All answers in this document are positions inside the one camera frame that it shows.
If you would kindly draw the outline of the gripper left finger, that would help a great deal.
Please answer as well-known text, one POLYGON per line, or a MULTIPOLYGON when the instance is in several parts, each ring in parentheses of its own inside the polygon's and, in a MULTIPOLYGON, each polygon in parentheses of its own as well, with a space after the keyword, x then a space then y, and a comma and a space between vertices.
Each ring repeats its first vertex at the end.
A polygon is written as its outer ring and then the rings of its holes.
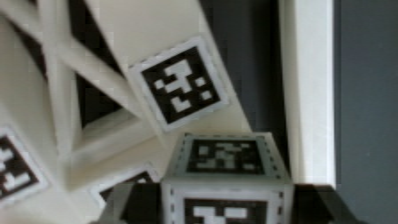
POLYGON ((163 224, 158 183, 120 183, 94 224, 163 224))

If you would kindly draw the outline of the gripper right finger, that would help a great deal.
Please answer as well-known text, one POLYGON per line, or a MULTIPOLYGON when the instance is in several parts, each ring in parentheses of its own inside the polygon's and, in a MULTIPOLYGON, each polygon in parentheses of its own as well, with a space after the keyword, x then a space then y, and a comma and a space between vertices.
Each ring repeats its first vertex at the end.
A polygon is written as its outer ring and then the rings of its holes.
POLYGON ((367 224, 357 219, 330 185, 294 185, 291 224, 367 224))

